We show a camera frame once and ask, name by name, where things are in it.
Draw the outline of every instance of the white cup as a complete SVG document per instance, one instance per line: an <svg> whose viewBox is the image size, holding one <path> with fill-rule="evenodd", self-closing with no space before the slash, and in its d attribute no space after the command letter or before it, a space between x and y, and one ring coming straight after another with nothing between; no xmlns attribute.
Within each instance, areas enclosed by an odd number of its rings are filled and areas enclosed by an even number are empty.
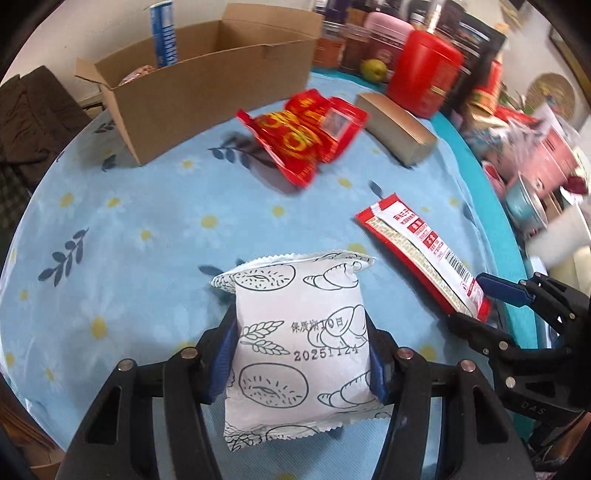
<svg viewBox="0 0 591 480"><path fill-rule="evenodd" d="M591 245L591 232L580 206L573 205L527 241L525 251L528 257L539 257L548 269L586 245Z"/></svg>

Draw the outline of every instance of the printed croissant illustration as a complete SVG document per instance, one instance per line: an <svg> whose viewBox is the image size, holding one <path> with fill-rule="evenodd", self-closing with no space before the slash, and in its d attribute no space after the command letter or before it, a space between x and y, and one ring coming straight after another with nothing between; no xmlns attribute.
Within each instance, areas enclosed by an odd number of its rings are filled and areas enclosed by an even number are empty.
<svg viewBox="0 0 591 480"><path fill-rule="evenodd" d="M361 270L361 262L341 263L329 268L322 275L304 277L304 283L321 290L340 290L341 288L355 288L359 280L355 272Z"/></svg>

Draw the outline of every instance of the red and white packet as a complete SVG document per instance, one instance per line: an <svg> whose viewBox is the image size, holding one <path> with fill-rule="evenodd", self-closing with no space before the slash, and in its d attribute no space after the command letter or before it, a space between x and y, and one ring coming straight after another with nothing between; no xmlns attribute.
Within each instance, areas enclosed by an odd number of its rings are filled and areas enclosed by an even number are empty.
<svg viewBox="0 0 591 480"><path fill-rule="evenodd" d="M476 279L446 243L396 194L356 215L419 279L447 314L484 322L491 308Z"/></svg>

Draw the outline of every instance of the beige box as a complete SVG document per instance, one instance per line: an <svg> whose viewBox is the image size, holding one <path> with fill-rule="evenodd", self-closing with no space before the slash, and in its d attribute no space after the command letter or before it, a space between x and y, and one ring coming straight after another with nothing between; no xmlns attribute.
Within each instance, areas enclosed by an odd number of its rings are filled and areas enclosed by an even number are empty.
<svg viewBox="0 0 591 480"><path fill-rule="evenodd" d="M219 21L176 29L178 63L118 86L156 65L147 38L93 62L76 76L98 83L106 106L140 165L233 118L306 88L323 17L267 5L228 4Z"/></svg>
<svg viewBox="0 0 591 480"><path fill-rule="evenodd" d="M360 93L355 105L369 113L365 129L407 166L427 158L437 145L428 128L385 95Z"/></svg>

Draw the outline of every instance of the pink jar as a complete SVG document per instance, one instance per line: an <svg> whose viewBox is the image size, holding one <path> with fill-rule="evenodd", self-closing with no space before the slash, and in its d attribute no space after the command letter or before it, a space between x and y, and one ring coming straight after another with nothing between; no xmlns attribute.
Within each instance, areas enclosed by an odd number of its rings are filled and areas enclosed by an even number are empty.
<svg viewBox="0 0 591 480"><path fill-rule="evenodd" d="M387 81L390 81L398 58L410 32L414 30L410 23L381 12L372 12L363 24L371 34L365 54L365 60L378 59L388 67Z"/></svg>

